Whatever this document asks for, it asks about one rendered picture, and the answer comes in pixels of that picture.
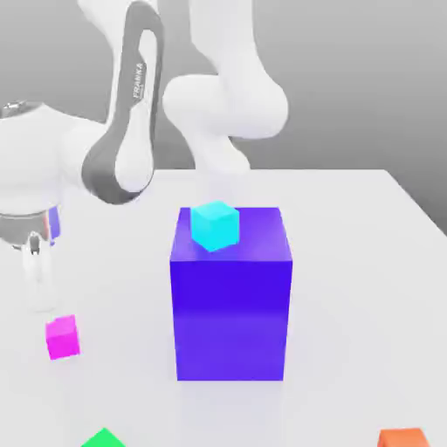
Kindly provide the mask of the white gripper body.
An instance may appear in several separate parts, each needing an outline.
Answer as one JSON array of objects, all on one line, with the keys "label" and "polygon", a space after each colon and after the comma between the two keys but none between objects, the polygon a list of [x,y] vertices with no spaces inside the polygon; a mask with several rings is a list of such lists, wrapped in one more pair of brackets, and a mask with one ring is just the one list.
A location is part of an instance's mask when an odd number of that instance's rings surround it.
[{"label": "white gripper body", "polygon": [[29,241],[22,247],[22,266],[28,307],[34,312],[50,312],[58,301],[50,246],[45,241]]}]

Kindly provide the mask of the small magenta cube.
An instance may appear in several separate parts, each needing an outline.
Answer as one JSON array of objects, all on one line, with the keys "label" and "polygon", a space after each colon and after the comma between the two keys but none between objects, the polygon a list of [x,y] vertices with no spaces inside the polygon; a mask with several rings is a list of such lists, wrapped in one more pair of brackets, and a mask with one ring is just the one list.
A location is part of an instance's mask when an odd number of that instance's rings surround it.
[{"label": "small magenta cube", "polygon": [[47,322],[45,340],[52,361],[80,354],[75,315],[61,316]]}]

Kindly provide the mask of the small green cube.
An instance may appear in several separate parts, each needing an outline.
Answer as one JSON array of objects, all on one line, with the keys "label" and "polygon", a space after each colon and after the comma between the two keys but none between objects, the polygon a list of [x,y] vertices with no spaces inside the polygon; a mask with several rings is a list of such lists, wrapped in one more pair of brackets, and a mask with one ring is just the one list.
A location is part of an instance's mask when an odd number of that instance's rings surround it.
[{"label": "small green cube", "polygon": [[109,429],[103,428],[88,438],[80,447],[126,447]]}]

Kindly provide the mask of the small cyan cube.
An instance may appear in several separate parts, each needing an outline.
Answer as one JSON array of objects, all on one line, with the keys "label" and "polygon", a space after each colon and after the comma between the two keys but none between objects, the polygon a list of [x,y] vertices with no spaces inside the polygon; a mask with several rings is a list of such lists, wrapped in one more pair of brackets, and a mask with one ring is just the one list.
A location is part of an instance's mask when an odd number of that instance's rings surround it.
[{"label": "small cyan cube", "polygon": [[190,209],[192,239],[209,252],[237,244],[240,238],[240,214],[230,205],[215,201]]}]

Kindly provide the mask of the small orange cube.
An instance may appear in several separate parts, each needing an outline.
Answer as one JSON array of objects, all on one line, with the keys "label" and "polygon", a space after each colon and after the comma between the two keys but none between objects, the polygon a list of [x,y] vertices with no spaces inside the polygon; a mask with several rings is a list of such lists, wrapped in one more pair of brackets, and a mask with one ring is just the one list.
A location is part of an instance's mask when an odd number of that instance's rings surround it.
[{"label": "small orange cube", "polygon": [[430,447],[419,428],[381,430],[377,447]]}]

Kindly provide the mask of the large purple box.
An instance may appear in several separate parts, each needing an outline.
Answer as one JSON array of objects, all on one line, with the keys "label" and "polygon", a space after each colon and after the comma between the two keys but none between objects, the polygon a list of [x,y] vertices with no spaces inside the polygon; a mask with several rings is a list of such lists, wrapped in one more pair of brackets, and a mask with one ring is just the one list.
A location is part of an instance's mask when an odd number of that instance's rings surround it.
[{"label": "large purple box", "polygon": [[176,375],[180,381],[280,381],[292,254],[277,208],[242,208],[240,241],[208,252],[182,208],[171,250]]}]

